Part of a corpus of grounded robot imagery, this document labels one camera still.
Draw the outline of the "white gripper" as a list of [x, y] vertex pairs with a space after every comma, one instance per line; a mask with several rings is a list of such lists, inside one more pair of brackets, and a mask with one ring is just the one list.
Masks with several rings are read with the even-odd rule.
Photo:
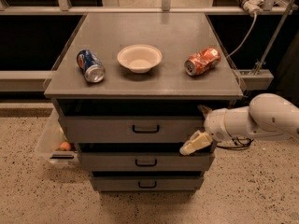
[[199, 105], [197, 108], [202, 112], [204, 128], [206, 132], [201, 133], [196, 131], [188, 141], [179, 149], [179, 152], [184, 155], [190, 155], [197, 150], [208, 147], [212, 143], [212, 138], [218, 142], [228, 139], [228, 133], [225, 128], [226, 108], [212, 110], [206, 105]]

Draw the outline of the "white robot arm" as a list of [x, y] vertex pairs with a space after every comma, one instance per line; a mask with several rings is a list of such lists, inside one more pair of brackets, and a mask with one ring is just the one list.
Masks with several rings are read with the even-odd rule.
[[262, 93], [248, 106], [214, 109], [200, 105], [204, 115], [204, 130], [196, 131], [180, 148], [187, 156], [208, 147], [213, 141], [299, 140], [299, 108], [288, 100], [273, 94]]

